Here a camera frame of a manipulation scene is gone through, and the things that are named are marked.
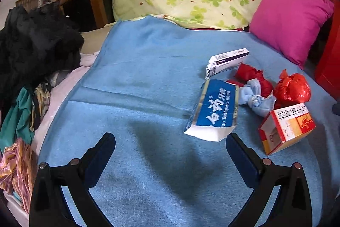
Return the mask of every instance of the magenta cushion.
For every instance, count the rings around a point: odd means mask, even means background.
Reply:
[[[333,12],[330,0],[262,0],[249,31],[303,69],[321,26]]]

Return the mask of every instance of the teal fabric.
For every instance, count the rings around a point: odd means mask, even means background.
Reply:
[[[15,106],[6,115],[0,130],[0,149],[4,153],[5,147],[11,146],[17,138],[22,138],[26,144],[31,144],[34,132],[30,131],[30,117],[32,112],[32,96],[22,88]]]

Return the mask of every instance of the blue toothpaste box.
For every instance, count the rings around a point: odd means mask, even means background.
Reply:
[[[208,79],[184,133],[203,140],[220,141],[236,127],[238,86]]]

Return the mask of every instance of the black fabric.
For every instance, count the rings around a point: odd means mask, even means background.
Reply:
[[[79,67],[84,43],[76,26],[62,15],[58,3],[29,13],[22,7],[10,10],[0,31],[0,99],[5,118],[23,86],[35,88],[57,70]]]

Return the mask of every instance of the red and white box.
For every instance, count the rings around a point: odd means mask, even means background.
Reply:
[[[315,123],[305,104],[271,111],[259,127],[266,155],[278,152],[307,136]]]

